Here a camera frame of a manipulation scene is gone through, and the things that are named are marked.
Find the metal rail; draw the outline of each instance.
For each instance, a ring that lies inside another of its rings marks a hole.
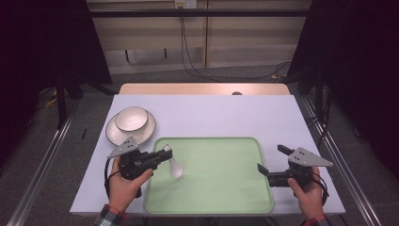
[[[62,140],[68,132],[68,129],[72,122],[72,117],[76,112],[76,108],[79,104],[80,100],[77,100],[73,103],[72,109],[69,117],[63,124],[63,126],[56,131],[56,134],[51,142],[49,148],[43,159],[41,160],[40,166],[35,173],[32,181],[29,184],[26,192],[18,203],[14,213],[8,221],[7,226],[22,226],[26,221],[26,218],[35,202],[36,198],[39,195],[41,186],[46,178],[46,175],[51,168],[51,165],[56,157],[56,153],[58,152],[59,147],[61,146]]]
[[[311,117],[316,117],[315,106],[313,102],[309,98],[305,98],[304,103]],[[360,210],[361,214],[363,215],[367,225],[369,226],[382,225],[369,199],[366,197],[363,190],[360,188],[360,185],[355,179],[355,176],[352,174],[352,171],[350,170],[345,160],[343,159],[343,156],[341,155],[341,152],[338,149],[337,145],[335,144],[335,141],[332,138],[331,134],[329,133],[328,130],[323,132],[325,127],[320,121],[314,120],[314,122],[320,135],[324,134],[324,142],[327,146],[327,149],[331,157],[334,159],[334,163],[338,171],[342,175],[343,180],[346,183],[346,186],[348,187],[349,192],[354,198],[355,203],[358,206],[358,209]]]

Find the power outlet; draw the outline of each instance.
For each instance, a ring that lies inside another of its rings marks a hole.
[[[185,8],[197,8],[197,0],[186,0]]]
[[[175,8],[185,8],[185,0],[175,0]]]

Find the white table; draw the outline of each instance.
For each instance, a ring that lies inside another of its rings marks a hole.
[[[278,144],[290,148],[300,146],[319,155],[295,97],[291,95],[116,95],[71,213],[97,215],[108,202],[104,165],[115,146],[107,140],[104,129],[114,115],[132,105],[149,110],[157,121],[152,138],[140,147],[143,152],[151,152],[154,141],[160,137],[255,137],[263,156],[267,156],[264,163],[270,171],[288,168],[287,156],[277,151]],[[324,206],[326,214],[344,213],[327,170],[320,168],[320,171],[330,195]],[[128,214],[156,217],[144,208],[146,188],[147,185],[143,185],[142,197],[132,202],[126,211]],[[274,207],[263,216],[300,213],[290,188],[272,187],[271,193]]]

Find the stacked plates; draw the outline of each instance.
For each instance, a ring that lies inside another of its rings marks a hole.
[[[115,145],[120,145],[128,137],[137,144],[147,141],[155,130],[155,118],[152,113],[139,106],[121,110],[106,125],[106,137]]]

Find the dark background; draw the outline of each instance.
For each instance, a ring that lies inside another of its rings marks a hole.
[[[1,1],[0,166],[36,111],[38,94],[61,72],[111,83],[85,0]]]
[[[313,1],[333,16],[307,18],[289,77],[306,93],[321,73],[375,156],[399,178],[399,3]]]

